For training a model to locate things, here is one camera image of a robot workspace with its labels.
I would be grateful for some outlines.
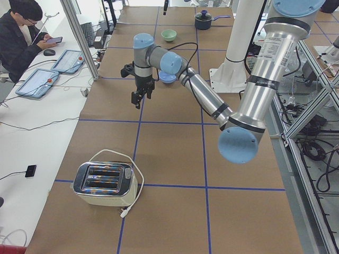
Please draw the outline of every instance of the toaster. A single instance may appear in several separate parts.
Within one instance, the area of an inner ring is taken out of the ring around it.
[[[79,167],[73,190],[92,205],[129,206],[136,198],[138,181],[130,164],[91,161]]]

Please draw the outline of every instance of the glasses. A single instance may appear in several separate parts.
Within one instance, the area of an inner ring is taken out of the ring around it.
[[[38,21],[34,21],[34,20],[31,20],[31,19],[25,19],[25,20],[29,21],[33,25],[36,25],[38,23]]]

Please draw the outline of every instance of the man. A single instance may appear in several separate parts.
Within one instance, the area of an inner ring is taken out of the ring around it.
[[[35,0],[10,0],[10,6],[0,18],[0,72],[17,82],[37,54],[56,43],[46,42],[52,38],[47,33],[38,35],[42,9]]]

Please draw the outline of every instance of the black smartphone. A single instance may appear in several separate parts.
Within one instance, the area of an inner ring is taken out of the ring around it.
[[[61,43],[62,41],[63,41],[62,37],[56,37],[56,38],[53,38],[53,39],[49,39],[46,42],[47,43]]]
[[[29,165],[27,167],[26,175],[25,177],[33,177],[35,174],[35,169],[37,168],[36,165]]]

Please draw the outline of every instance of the white desk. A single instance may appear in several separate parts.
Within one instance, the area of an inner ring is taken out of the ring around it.
[[[79,50],[66,19],[53,35],[64,37],[63,42],[53,48],[56,55],[46,57],[41,52],[31,65],[58,59],[66,49]],[[50,69],[53,64],[54,62],[47,62],[34,66],[21,79],[25,80],[36,68]],[[89,70],[83,69],[78,77],[58,87],[77,74],[78,72],[74,75],[60,75],[56,86],[39,100],[19,97],[8,101],[9,108],[0,107],[0,121],[30,129],[53,121],[78,117],[86,101],[80,93],[80,87],[89,86]],[[15,91],[19,85],[14,87],[7,98],[17,96]],[[29,244],[76,124],[77,120],[71,120],[32,131],[0,124],[0,177],[16,171],[26,171],[28,165],[37,165],[32,178],[19,174],[0,181],[0,196],[5,201],[0,208],[1,235],[23,229],[28,235],[26,246]],[[25,237],[23,232],[16,232],[9,239],[10,242],[6,241],[6,244],[22,246]]]

